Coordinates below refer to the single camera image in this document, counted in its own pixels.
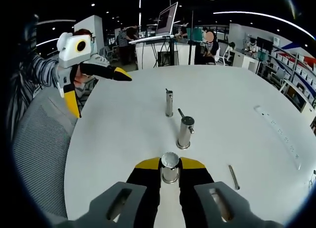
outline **gray chair cushion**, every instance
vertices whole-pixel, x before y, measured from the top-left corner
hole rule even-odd
[[[70,138],[77,119],[56,88],[44,88],[19,122],[13,144],[18,172],[37,205],[67,217],[64,173]]]

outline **ceiling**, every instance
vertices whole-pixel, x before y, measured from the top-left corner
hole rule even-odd
[[[191,22],[194,10],[194,25],[229,24],[253,26],[279,34],[293,42],[297,42],[311,54],[316,56],[315,41],[302,31],[267,17],[249,14],[217,14],[219,11],[251,11],[273,15],[302,27],[316,36],[316,29],[311,24],[315,20],[313,0],[171,0],[178,1],[175,21]],[[138,24],[139,13],[142,13],[142,25],[153,24],[161,10],[169,6],[169,0],[29,0],[24,2],[27,9],[39,15],[40,21],[54,19],[73,19],[77,22],[91,15],[102,17],[105,35],[114,31],[123,23],[125,26]],[[48,23],[38,26],[38,43],[58,38],[62,32],[71,32],[72,22]],[[51,42],[40,47],[45,53],[54,51],[56,43]]]

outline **white round table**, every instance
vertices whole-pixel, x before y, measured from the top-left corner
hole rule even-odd
[[[175,152],[203,163],[214,181],[235,188],[232,165],[254,214],[286,223],[309,193],[316,168],[316,137],[297,109],[254,73],[223,66],[175,66],[131,72],[132,82],[98,82],[76,124],[65,168],[69,220],[91,200],[125,182],[142,160]],[[165,116],[165,89],[174,92],[174,116]],[[261,106],[295,145],[297,169],[276,131],[254,110]],[[195,119],[191,146],[176,146],[181,117]],[[162,182],[155,227],[183,227],[177,186]]]

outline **metal cylinder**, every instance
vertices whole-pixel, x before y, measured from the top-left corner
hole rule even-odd
[[[172,104],[173,104],[173,92],[169,91],[166,89],[166,116],[167,117],[172,117],[173,116],[173,109],[172,109]]]
[[[179,157],[176,153],[167,152],[161,157],[162,180],[167,184],[173,184],[179,178]]]
[[[191,134],[193,130],[194,119],[190,116],[184,116],[181,119],[180,133],[177,139],[177,147],[180,149],[187,149],[190,146]]]

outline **electrical outlet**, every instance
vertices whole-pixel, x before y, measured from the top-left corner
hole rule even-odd
[[[283,129],[278,125],[278,123],[274,119],[272,119],[269,113],[267,113],[265,110],[262,109],[261,106],[254,107],[254,110],[257,113],[259,113],[263,117],[263,119],[276,131],[279,138],[283,141],[285,148],[287,149],[287,152],[293,159],[296,165],[296,168],[299,170],[301,168],[301,160],[298,153],[296,152],[294,145],[291,143],[289,137],[286,136]]]

